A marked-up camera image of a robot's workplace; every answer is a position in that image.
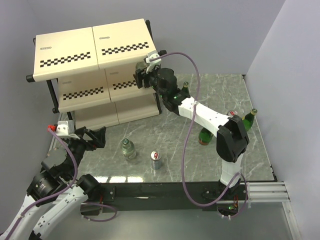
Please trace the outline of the green glass bottle right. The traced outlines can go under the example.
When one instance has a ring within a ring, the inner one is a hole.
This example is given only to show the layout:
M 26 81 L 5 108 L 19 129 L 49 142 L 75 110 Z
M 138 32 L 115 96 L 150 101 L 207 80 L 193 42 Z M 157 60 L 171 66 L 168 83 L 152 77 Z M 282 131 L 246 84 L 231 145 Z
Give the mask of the green glass bottle right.
M 245 130 L 248 132 L 254 123 L 254 119 L 256 114 L 258 113 L 258 110 L 256 108 L 253 108 L 249 113 L 247 113 L 243 118 L 242 122 L 244 124 Z

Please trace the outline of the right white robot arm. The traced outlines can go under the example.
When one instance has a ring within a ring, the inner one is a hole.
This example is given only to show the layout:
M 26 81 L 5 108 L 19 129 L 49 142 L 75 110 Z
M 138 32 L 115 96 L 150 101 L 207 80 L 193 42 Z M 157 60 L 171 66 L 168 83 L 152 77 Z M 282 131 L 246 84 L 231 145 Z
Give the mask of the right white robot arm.
M 137 66 L 133 76 L 137 87 L 152 88 L 167 110 L 194 120 L 216 137 L 216 152 L 222 158 L 219 193 L 226 200 L 232 199 L 237 194 L 241 162 L 250 142 L 242 119 L 216 112 L 179 89 L 170 68 L 157 68 L 147 73 L 146 67 Z

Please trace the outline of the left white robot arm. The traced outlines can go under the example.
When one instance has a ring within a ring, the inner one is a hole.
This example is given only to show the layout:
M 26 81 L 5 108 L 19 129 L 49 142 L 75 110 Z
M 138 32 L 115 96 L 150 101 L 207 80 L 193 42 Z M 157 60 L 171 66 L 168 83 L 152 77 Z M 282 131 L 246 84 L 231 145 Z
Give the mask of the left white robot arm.
M 47 130 L 61 143 L 64 161 L 51 167 L 42 164 L 17 215 L 0 235 L 2 240 L 43 240 L 59 219 L 100 195 L 101 185 L 91 174 L 77 175 L 84 153 L 105 146 L 106 128 L 69 129 L 66 124 L 58 124 L 49 125 Z

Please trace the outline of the green glass bottle middle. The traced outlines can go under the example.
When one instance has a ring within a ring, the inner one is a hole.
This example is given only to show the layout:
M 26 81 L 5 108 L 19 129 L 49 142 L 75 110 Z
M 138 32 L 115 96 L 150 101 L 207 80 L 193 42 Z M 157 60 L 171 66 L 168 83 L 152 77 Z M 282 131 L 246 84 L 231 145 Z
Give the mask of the green glass bottle middle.
M 203 146 L 207 146 L 213 139 L 213 136 L 208 129 L 203 127 L 198 134 L 198 142 Z

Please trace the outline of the clear soda water bottle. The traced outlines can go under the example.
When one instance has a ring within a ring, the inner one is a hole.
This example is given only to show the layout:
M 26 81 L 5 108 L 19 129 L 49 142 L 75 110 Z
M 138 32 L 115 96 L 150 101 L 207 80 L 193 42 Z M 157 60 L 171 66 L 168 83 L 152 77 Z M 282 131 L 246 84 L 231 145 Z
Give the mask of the clear soda water bottle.
M 135 145 L 131 140 L 129 140 L 127 138 L 124 138 L 121 142 L 121 151 L 122 151 L 124 158 L 127 161 L 133 160 L 136 158 L 137 153 L 136 153 Z
M 144 61 L 140 61 L 140 62 L 137 62 L 136 65 L 135 65 L 135 70 L 136 71 L 140 71 L 140 70 L 144 70 L 148 67 L 149 65 L 147 63 L 145 63 Z

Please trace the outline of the silver energy drink can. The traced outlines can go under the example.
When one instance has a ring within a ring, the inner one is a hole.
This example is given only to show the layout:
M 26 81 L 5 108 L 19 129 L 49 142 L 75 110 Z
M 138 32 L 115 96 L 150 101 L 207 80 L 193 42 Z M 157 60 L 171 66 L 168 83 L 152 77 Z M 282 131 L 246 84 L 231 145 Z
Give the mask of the silver energy drink can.
M 151 167 L 153 170 L 159 170 L 162 167 L 161 154 L 158 150 L 153 150 L 150 153 Z

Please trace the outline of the green glass bottle back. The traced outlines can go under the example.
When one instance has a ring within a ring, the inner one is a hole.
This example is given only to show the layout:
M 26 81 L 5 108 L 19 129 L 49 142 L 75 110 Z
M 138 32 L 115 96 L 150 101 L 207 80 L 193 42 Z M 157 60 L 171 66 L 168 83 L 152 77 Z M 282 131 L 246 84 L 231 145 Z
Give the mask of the green glass bottle back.
M 190 92 L 189 92 L 189 82 L 187 82 L 187 81 L 185 81 L 184 83 L 183 83 L 183 87 L 182 87 L 182 89 L 181 89 L 183 92 L 185 92 L 186 94 L 189 94 Z

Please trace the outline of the aluminium rail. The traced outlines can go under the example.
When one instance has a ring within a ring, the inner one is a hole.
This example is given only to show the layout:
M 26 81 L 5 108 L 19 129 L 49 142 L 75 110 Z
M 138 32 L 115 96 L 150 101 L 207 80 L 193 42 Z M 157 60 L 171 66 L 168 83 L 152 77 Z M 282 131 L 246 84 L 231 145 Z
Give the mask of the aluminium rail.
M 290 197 L 284 182 L 248 182 L 247 190 L 245 184 L 241 183 L 237 188 L 238 200 L 244 202 L 244 197 L 248 197 L 249 203 L 286 203 L 290 202 Z

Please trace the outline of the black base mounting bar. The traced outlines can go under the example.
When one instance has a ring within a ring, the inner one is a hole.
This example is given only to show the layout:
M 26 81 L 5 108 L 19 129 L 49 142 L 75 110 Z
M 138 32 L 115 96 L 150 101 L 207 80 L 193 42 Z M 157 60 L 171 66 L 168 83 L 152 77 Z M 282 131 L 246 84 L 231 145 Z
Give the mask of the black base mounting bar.
M 225 190 L 218 181 L 187 182 L 187 191 L 199 204 L 208 204 Z M 187 197 L 181 182 L 102 183 L 88 199 L 118 211 L 193 210 L 216 211 L 217 205 L 201 207 Z

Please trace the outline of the green glass bottle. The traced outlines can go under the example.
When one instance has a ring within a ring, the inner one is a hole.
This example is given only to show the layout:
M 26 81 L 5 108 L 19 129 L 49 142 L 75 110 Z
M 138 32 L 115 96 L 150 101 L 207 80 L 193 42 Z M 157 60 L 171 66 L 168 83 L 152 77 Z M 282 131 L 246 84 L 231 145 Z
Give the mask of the green glass bottle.
M 207 146 L 213 139 L 213 136 L 208 129 L 203 127 L 198 134 L 198 142 L 203 146 Z
M 249 113 L 247 113 L 243 118 L 242 122 L 244 124 L 245 130 L 248 132 L 254 123 L 254 119 L 256 114 L 258 113 L 258 110 L 256 108 L 253 108 Z
M 181 89 L 183 92 L 185 92 L 186 94 L 189 94 L 190 92 L 189 92 L 189 82 L 187 82 L 187 81 L 185 81 L 184 83 L 183 83 L 183 87 L 182 87 L 182 89 Z

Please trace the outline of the blue energy drink can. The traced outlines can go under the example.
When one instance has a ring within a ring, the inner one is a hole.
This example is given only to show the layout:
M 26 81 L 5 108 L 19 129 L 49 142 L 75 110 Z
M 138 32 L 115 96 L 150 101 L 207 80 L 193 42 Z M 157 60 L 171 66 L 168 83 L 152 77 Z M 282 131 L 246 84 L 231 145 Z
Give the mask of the blue energy drink can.
M 236 116 L 238 114 L 238 112 L 237 111 L 235 111 L 235 110 L 230 110 L 230 111 L 228 111 L 227 112 L 227 115 L 229 116 L 229 117 L 233 117 L 233 116 Z

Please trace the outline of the beige three-tier shelf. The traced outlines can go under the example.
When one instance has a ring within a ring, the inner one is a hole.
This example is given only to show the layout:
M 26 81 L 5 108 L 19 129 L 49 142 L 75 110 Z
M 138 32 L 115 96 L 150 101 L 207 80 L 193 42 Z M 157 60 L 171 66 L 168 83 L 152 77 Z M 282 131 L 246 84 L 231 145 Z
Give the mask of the beige three-tier shelf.
M 53 112 L 98 129 L 159 115 L 159 95 L 138 86 L 137 63 L 156 53 L 151 23 L 135 19 L 40 34 L 29 83 L 45 81 Z

